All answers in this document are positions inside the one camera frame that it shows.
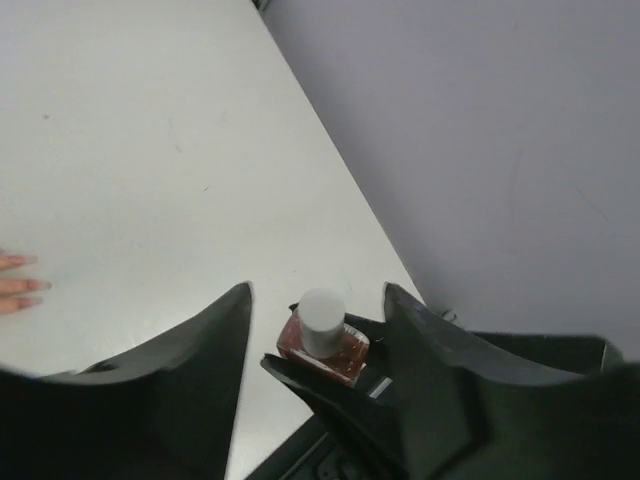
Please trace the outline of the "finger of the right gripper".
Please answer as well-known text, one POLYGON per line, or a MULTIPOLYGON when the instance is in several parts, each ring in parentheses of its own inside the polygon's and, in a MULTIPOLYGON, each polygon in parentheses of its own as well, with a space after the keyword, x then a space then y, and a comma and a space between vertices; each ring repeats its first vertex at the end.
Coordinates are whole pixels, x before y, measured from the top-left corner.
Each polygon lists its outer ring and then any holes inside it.
MULTIPOLYGON (((389 323, 346 313, 337 347, 327 358, 315 357, 303 344, 299 306, 290 306, 287 322, 289 373, 359 373, 369 367, 389 373, 389 323)), ((473 332, 455 325, 423 304, 398 305, 396 311, 414 322, 408 334, 422 346, 432 346, 454 366, 475 373, 603 373, 623 365, 621 352, 598 336, 473 332)))
POLYGON ((287 360, 271 354, 261 366, 318 418, 345 457, 346 479, 409 477, 390 372, 365 367, 348 387, 320 373, 289 373, 287 360))

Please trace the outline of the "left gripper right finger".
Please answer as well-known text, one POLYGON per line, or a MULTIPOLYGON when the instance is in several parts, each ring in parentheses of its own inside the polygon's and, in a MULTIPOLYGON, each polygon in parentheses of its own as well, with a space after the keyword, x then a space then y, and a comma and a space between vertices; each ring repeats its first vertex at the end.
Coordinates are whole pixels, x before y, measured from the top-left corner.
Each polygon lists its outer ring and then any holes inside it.
POLYGON ((384 299, 413 479, 635 479, 639 367, 577 374, 503 350, 402 287, 384 299))

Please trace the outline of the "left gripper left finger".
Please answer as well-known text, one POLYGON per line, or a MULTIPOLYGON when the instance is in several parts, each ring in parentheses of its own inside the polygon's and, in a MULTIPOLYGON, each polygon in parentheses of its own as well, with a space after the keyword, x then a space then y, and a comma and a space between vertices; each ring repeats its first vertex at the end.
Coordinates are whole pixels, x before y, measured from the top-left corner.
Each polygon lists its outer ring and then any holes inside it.
POLYGON ((241 283, 78 373, 1 372, 5 479, 221 479, 251 326, 241 283))

